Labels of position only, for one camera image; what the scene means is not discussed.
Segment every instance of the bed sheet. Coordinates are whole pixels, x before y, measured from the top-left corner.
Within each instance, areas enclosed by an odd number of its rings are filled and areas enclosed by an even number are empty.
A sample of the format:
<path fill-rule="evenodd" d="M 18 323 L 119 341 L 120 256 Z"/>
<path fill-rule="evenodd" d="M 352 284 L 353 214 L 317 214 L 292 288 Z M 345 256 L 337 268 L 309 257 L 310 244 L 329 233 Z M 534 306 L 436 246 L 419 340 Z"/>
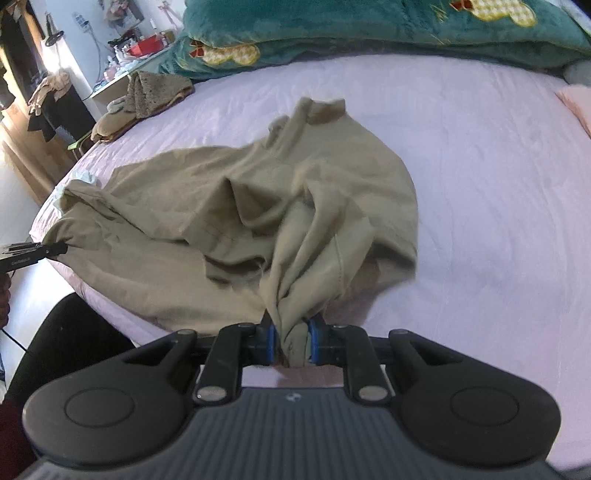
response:
<path fill-rule="evenodd" d="M 441 57 L 293 63 L 199 84 L 75 168 L 104 183 L 115 167 L 172 148 L 251 142 L 301 96 L 345 98 L 414 180 L 419 262 L 415 281 L 341 305 L 329 320 L 371 335 L 407 328 L 540 384 L 563 417 L 549 460 L 568 468 L 591 463 L 591 139 L 556 97 L 564 85 Z M 47 202 L 31 236 L 41 240 L 55 219 Z M 134 341 L 164 334 L 56 268 Z M 340 381 L 335 369 L 247 370 L 251 385 Z"/>

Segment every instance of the hand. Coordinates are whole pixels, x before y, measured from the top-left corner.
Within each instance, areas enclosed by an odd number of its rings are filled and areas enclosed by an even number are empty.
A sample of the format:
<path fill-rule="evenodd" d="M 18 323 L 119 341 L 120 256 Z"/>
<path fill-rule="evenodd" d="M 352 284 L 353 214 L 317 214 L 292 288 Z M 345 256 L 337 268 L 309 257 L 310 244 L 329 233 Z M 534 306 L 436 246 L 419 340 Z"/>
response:
<path fill-rule="evenodd" d="M 0 275 L 0 328 L 4 328 L 8 324 L 10 285 L 12 285 L 10 276 L 7 273 Z"/>

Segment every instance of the ribbed gray surface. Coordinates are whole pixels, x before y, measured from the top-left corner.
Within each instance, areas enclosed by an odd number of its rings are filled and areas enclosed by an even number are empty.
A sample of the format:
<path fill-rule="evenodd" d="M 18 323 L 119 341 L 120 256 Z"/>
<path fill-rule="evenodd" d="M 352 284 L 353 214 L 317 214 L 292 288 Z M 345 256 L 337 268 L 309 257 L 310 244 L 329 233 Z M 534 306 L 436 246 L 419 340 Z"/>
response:
<path fill-rule="evenodd" d="M 30 480 L 556 480 L 537 463 L 479 472 L 418 450 L 390 414 L 351 402 L 340 388 L 245 389 L 231 405 L 200 410 L 166 450 L 109 472 L 48 462 Z"/>

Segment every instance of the white logo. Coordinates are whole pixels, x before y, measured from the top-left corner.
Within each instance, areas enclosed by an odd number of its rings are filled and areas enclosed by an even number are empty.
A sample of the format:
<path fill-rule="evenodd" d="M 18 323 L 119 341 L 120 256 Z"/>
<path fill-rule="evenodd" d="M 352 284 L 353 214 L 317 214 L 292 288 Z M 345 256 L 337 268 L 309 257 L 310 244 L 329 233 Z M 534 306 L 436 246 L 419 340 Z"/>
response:
<path fill-rule="evenodd" d="M 301 400 L 301 395 L 299 393 L 293 392 L 293 393 L 290 393 L 289 395 L 286 395 L 285 399 L 287 401 L 292 402 L 292 403 L 296 403 L 297 401 Z"/>

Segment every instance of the white desk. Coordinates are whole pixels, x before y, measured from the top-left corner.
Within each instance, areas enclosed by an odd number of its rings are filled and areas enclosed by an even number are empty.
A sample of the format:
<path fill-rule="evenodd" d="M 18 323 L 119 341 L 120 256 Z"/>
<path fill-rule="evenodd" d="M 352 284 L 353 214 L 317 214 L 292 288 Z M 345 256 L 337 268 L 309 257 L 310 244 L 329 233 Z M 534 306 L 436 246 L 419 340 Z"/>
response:
<path fill-rule="evenodd" d="M 90 98 L 94 100 L 96 106 L 100 110 L 101 113 L 107 113 L 107 105 L 109 102 L 122 97 L 127 93 L 127 86 L 129 85 L 129 79 L 131 78 L 131 74 L 133 72 L 137 72 L 141 70 L 142 72 L 158 72 L 158 66 L 160 62 L 164 59 L 163 55 L 170 50 L 170 46 L 166 47 L 164 50 L 160 50 L 158 53 L 155 53 L 150 58 L 141 61 L 135 68 L 131 69 L 129 72 L 120 75 L 113 80 L 111 80 L 106 85 L 99 88 L 95 91 Z"/>

